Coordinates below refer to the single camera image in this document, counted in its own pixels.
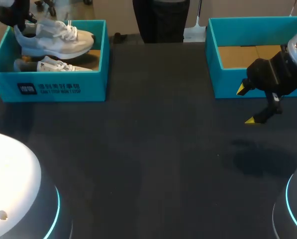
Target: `dark tabletop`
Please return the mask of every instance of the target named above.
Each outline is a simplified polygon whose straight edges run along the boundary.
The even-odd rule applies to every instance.
[[[297,98],[215,100],[204,44],[116,45],[104,103],[3,104],[74,217],[74,239],[274,239],[297,166]]]

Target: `person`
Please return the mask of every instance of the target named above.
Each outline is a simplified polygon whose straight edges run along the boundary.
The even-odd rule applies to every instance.
[[[133,0],[144,43],[183,42],[190,0]]]

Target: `sneaker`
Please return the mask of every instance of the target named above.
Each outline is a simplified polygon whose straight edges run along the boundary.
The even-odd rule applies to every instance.
[[[13,64],[15,72],[47,72],[47,71],[91,71],[91,69],[69,65],[62,61],[56,61],[46,56],[39,62],[25,62],[16,59]]]
[[[71,59],[87,53],[94,44],[94,36],[77,30],[61,21],[44,19],[37,24],[27,23],[23,32],[14,26],[15,37],[25,56],[56,56]]]

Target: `yellow fingertip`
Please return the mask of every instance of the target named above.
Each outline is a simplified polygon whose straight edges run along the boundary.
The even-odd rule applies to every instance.
[[[243,86],[243,83],[241,83],[239,89],[238,89],[238,92],[237,92],[237,95],[244,89],[244,86]]]
[[[245,123],[255,123],[254,118],[253,117],[249,118]]]

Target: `blue box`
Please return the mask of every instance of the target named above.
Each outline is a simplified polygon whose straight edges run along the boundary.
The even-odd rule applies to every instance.
[[[13,63],[15,59],[21,58],[21,50],[14,36],[13,28],[8,27],[0,43],[0,97],[4,102],[105,101],[109,63],[106,22],[104,20],[73,20],[72,25],[80,30],[89,31],[96,37],[92,49],[101,50],[99,70],[89,72],[14,72]]]
[[[282,45],[296,34],[296,16],[210,18],[205,53],[215,97],[241,97],[236,93],[242,79],[247,78],[246,68],[223,68],[218,47]],[[289,96],[297,96],[297,90]],[[243,97],[265,97],[265,94],[253,90]]]

